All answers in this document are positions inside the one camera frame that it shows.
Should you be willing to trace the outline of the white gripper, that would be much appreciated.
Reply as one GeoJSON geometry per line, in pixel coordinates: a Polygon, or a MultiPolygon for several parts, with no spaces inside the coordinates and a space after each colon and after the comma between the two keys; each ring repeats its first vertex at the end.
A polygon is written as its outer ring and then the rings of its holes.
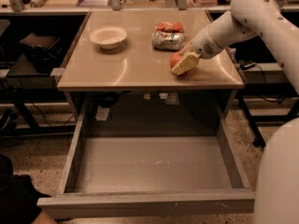
{"type": "Polygon", "coordinates": [[[200,58],[211,59],[220,54],[223,49],[223,32],[208,25],[198,32],[193,41],[180,50],[180,52],[185,52],[181,59],[181,67],[175,67],[171,71],[176,76],[184,75],[199,64],[200,58]]]}

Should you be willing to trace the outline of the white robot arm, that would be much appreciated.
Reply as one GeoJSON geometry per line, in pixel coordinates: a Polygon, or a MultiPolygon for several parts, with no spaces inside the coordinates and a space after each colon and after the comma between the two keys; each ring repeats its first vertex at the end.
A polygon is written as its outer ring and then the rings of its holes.
{"type": "MultiPolygon", "coordinates": [[[[283,73],[299,91],[299,29],[285,19],[274,0],[232,0],[231,8],[202,29],[171,57],[171,71],[180,76],[201,59],[210,59],[235,42],[259,36],[283,73]]],[[[253,224],[299,222],[299,118],[271,136],[260,163],[253,224]]]]}

